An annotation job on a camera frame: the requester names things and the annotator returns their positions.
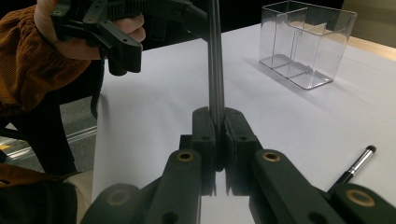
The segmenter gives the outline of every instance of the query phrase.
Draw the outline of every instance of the white table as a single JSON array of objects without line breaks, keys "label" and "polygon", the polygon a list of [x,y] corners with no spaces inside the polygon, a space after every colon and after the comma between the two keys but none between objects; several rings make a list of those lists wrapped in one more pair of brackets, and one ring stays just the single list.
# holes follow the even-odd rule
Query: white table
[{"label": "white table", "polygon": [[[351,182],[396,205],[396,62],[347,47],[335,81],[304,91],[258,62],[260,26],[223,34],[225,104],[244,113],[263,147],[286,154],[327,190],[373,144]],[[206,42],[144,51],[142,72],[106,74],[99,101],[93,198],[116,183],[159,177],[192,111],[208,106]],[[253,223],[248,198],[204,197],[201,223]]]}]

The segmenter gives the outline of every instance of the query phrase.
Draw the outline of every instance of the transparent plastic box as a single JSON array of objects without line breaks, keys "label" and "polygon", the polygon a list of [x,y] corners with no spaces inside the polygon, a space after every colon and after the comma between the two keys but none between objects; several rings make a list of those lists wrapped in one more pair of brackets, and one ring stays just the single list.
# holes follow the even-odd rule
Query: transparent plastic box
[{"label": "transparent plastic box", "polygon": [[330,83],[357,16],[295,1],[264,6],[260,62],[306,90]]}]

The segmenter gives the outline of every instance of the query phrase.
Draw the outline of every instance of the black metal rod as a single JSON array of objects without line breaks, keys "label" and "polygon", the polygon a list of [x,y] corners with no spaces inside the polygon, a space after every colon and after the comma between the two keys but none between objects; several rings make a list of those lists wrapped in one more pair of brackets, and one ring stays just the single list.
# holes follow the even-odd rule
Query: black metal rod
[{"label": "black metal rod", "polygon": [[221,55],[221,29],[219,0],[208,1],[207,17],[209,22],[209,114],[216,128],[216,136],[221,135],[224,123],[224,84]]}]

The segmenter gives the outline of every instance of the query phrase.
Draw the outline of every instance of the brown jacket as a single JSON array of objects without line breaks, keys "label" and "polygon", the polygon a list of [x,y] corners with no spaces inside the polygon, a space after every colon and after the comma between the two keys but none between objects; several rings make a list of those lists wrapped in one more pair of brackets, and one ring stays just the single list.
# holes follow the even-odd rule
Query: brown jacket
[{"label": "brown jacket", "polygon": [[28,112],[76,79],[90,61],[65,58],[37,31],[35,6],[0,20],[0,117]]}]

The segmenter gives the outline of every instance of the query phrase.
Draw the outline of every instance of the human hand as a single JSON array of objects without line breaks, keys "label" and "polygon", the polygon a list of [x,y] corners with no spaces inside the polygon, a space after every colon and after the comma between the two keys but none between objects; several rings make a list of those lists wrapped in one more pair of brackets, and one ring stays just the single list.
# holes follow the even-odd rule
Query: human hand
[{"label": "human hand", "polygon": [[[37,0],[35,26],[38,31],[66,58],[78,60],[100,59],[99,49],[89,47],[84,39],[72,37],[67,41],[58,40],[50,18],[50,13],[57,3],[58,0]],[[144,23],[143,15],[113,21],[113,23],[137,42],[142,42],[146,37],[146,32],[142,27]]]}]

